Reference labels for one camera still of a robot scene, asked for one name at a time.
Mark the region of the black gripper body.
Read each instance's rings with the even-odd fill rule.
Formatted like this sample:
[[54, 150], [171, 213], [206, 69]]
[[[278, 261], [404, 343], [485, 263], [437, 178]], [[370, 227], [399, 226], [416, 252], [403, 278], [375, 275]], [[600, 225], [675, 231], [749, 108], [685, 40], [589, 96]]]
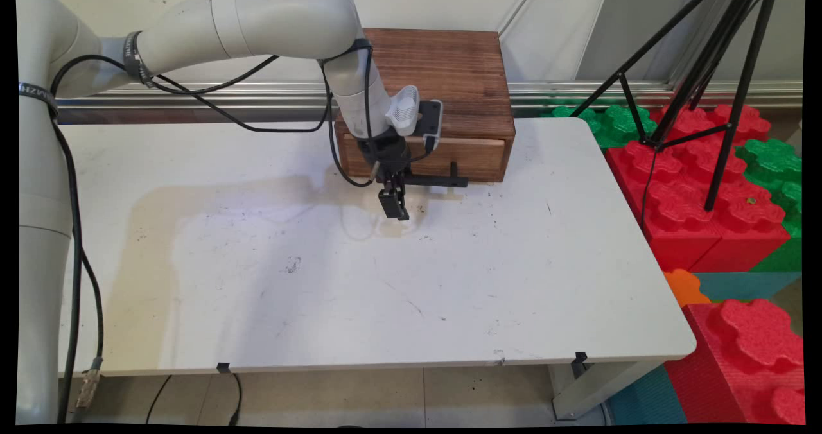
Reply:
[[357, 138], [357, 147], [368, 165], [369, 179], [384, 182], [408, 167], [411, 151], [404, 137], [394, 132], [376, 136], [371, 141]]

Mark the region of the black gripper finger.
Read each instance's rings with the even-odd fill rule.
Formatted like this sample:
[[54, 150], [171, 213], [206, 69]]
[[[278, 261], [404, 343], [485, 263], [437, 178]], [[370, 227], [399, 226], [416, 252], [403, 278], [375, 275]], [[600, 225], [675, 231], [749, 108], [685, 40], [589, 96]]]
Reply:
[[400, 221], [407, 221], [409, 220], [409, 214], [405, 205], [405, 174], [404, 173], [395, 173], [393, 174], [393, 191], [394, 191], [394, 203], [396, 203], [396, 214], [397, 220]]
[[394, 203], [394, 191], [393, 191], [393, 176], [387, 177], [383, 182], [383, 189], [378, 193], [379, 203], [382, 206], [382, 209], [385, 213], [387, 218], [393, 218], [396, 220], [396, 203]]

